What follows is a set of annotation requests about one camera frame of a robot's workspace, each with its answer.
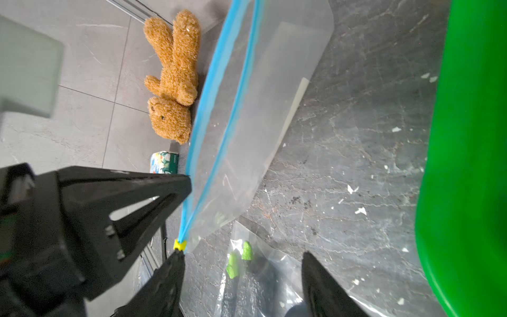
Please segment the green plastic basket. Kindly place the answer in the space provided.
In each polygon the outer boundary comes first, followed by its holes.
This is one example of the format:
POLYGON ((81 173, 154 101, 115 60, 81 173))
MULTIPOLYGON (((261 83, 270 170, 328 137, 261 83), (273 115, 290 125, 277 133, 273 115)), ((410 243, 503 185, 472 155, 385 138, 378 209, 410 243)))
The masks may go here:
POLYGON ((415 240, 447 315, 506 315, 505 1, 451 3, 415 240))

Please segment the yellow zipper slider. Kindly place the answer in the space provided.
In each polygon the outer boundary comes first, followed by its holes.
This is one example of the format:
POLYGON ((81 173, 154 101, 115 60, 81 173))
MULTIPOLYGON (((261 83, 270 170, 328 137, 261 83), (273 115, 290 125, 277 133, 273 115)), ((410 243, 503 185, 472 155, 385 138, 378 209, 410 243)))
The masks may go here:
POLYGON ((186 250, 187 241, 186 240, 178 240, 174 241, 174 250, 178 250, 180 252, 184 252, 186 250))

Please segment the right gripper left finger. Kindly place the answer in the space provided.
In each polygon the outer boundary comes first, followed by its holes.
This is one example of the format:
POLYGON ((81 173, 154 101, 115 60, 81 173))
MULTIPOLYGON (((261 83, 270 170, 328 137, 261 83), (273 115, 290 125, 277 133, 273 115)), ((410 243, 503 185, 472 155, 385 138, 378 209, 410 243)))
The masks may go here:
POLYGON ((185 256, 175 250, 128 304, 114 316, 182 316, 180 296, 185 273, 185 256))

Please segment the clear zip-top bag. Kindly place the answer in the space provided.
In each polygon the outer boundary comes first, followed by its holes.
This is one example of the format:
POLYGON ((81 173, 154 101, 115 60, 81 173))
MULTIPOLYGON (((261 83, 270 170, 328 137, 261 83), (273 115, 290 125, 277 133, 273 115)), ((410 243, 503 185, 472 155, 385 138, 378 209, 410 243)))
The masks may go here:
MULTIPOLYGON (((296 260, 271 247, 243 224, 235 222, 227 264, 229 254, 239 249, 244 240, 252 245, 254 259, 233 280, 227 275, 226 265, 215 316, 309 316, 302 290, 302 258, 296 260)), ((375 307, 348 295, 368 316, 382 315, 375 307)))
POLYGON ((178 234, 187 252, 250 207, 333 31, 328 1, 232 1, 204 35, 178 234))

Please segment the eggplant with green stem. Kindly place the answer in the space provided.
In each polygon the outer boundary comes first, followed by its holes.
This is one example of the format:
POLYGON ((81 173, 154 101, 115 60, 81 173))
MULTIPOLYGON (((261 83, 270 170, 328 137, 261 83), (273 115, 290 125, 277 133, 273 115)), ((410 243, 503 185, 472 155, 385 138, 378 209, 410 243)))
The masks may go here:
POLYGON ((240 276, 242 269, 246 269, 254 259, 252 245, 244 240, 239 249, 232 251, 228 256, 226 272, 228 277, 233 280, 240 276))

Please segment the colourful tissue pack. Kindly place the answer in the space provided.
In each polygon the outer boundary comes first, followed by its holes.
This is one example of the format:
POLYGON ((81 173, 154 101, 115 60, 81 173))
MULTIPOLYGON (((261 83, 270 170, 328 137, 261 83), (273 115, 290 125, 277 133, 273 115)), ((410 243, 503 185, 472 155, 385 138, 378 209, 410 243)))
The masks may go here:
POLYGON ((150 173, 177 174, 178 163, 179 163, 178 153, 167 151, 153 153, 150 158, 150 173))

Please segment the brown teddy bear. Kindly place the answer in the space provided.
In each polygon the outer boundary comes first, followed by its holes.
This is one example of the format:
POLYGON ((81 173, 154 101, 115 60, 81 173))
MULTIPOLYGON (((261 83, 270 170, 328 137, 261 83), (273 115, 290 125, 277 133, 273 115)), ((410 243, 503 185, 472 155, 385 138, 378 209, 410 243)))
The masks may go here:
POLYGON ((172 27, 158 17, 145 21, 143 31, 161 62, 161 77, 147 76, 146 88, 154 132, 183 145, 192 131, 191 109, 198 96, 198 55, 201 28, 189 10, 179 12, 172 27))

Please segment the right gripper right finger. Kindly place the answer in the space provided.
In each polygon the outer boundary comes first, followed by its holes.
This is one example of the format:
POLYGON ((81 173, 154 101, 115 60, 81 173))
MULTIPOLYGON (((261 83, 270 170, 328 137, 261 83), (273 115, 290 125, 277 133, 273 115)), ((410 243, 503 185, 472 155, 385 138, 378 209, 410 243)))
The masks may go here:
POLYGON ((368 316, 311 252, 303 253, 301 275, 309 316, 368 316))

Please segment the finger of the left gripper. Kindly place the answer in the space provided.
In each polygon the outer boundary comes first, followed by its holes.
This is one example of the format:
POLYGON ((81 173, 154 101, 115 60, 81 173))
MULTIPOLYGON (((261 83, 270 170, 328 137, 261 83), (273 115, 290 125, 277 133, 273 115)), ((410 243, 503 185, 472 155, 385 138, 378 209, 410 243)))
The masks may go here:
POLYGON ((190 194, 181 174, 3 167, 1 315, 87 316, 190 194))

